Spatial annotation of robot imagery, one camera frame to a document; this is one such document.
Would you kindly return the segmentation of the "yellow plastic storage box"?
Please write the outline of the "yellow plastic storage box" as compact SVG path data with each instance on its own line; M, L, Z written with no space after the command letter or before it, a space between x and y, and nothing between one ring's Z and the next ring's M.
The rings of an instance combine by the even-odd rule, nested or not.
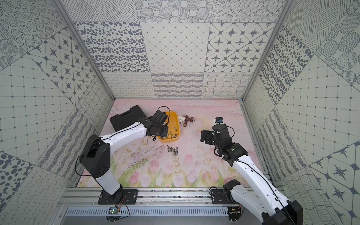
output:
M167 137L158 137L159 141L162 143L175 142L179 139L180 136L180 126L178 122L177 113L171 111L166 112L170 116L170 122L168 123L168 134Z

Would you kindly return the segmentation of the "pile of silver bits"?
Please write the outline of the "pile of silver bits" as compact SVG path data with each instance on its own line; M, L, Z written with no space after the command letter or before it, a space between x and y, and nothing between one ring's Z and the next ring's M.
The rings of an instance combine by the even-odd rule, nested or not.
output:
M172 153L174 156L178 156L178 147L173 148L172 146L167 146L167 151Z

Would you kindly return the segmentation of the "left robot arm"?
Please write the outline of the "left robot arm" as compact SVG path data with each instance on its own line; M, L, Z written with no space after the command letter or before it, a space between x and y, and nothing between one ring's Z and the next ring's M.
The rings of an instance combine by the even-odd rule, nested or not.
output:
M103 137L92 135L79 155L80 163L90 176L111 197L122 197L122 185L111 171L111 156L121 147L134 140L149 136L155 141L157 137L167 137L170 115L157 110L148 118L140 118L128 127Z

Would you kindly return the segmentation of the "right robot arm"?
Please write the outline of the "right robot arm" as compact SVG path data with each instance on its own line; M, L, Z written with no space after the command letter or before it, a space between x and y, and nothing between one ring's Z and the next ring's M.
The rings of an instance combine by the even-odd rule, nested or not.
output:
M245 207L264 225L301 225L303 207L296 200L290 201L267 180L243 146L232 141L228 129L226 124L217 123L212 130L201 131L200 141L213 145L214 154L229 163L248 182L254 194L239 181L231 180L223 185L225 200Z

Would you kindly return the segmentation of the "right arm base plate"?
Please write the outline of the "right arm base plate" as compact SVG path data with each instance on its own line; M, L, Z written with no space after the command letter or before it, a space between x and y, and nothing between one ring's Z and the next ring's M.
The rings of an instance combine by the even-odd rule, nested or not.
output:
M240 204L232 199L232 197L227 196L226 192L223 189L210 188L209 194L211 196L212 204Z

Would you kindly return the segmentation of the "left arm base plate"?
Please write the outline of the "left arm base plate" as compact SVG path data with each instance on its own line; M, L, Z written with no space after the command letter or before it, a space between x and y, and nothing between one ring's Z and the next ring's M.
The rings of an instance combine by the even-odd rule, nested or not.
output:
M120 189L113 195L108 194L102 190L100 198L98 200L99 205L110 205L110 204L126 204L135 205L137 201L138 189Z

